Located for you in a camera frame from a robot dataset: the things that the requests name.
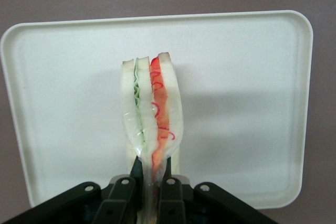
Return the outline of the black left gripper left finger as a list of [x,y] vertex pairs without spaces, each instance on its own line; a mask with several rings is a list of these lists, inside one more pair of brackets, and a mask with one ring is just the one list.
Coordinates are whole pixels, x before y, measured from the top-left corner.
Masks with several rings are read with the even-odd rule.
[[131,172],[113,177],[106,188],[81,183],[7,223],[136,223],[142,183],[142,163],[136,157]]

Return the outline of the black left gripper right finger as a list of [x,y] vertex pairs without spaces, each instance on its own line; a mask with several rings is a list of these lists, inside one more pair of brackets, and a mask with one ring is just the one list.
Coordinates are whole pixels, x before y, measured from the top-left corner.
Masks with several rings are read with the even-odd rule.
[[211,182],[191,187],[173,175],[171,159],[160,185],[157,223],[275,223],[257,209]]

